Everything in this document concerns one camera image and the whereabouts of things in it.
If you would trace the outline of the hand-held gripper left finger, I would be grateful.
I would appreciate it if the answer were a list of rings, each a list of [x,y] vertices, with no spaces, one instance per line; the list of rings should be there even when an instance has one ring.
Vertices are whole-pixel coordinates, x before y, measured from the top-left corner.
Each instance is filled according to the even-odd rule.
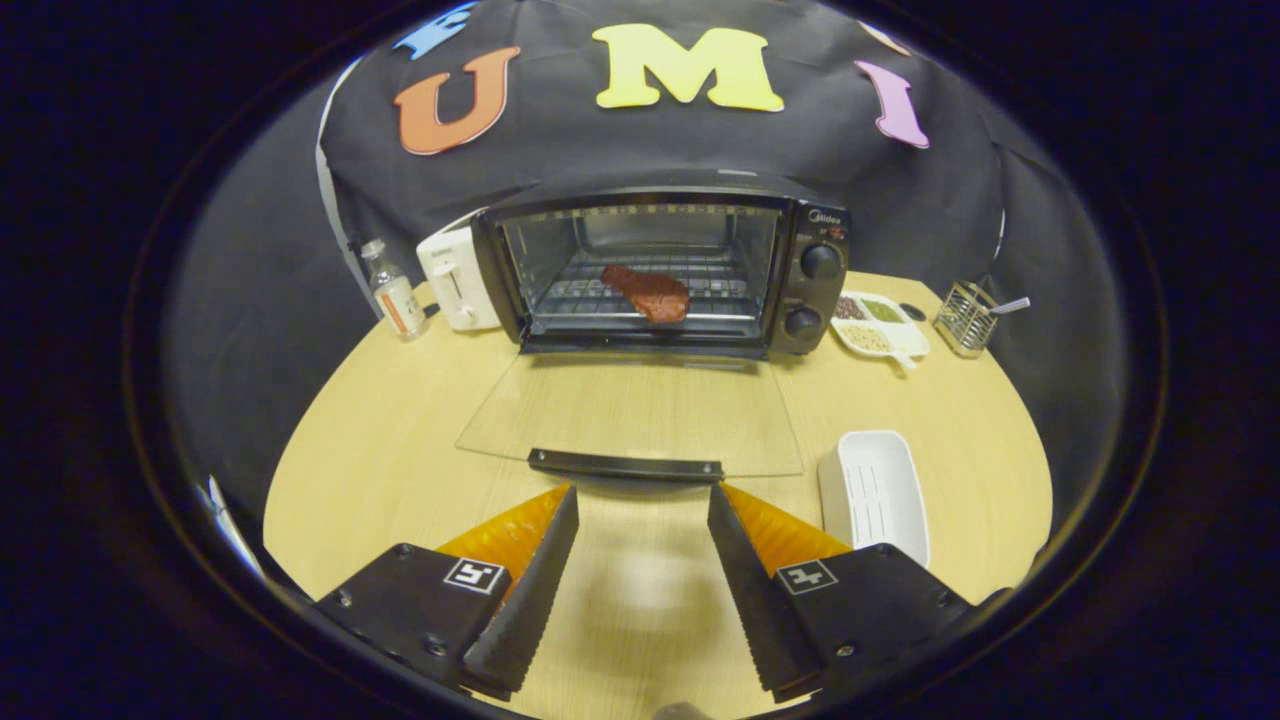
[[[420,676],[468,694],[521,691],[579,532],[559,484],[428,550],[393,544],[317,610]]]

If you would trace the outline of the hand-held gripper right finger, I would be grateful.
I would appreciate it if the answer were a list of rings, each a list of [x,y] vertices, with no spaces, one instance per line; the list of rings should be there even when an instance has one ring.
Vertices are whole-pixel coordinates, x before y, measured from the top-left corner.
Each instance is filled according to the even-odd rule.
[[[854,548],[728,484],[707,525],[762,688],[835,703],[940,674],[1009,588],[970,603],[891,543]]]

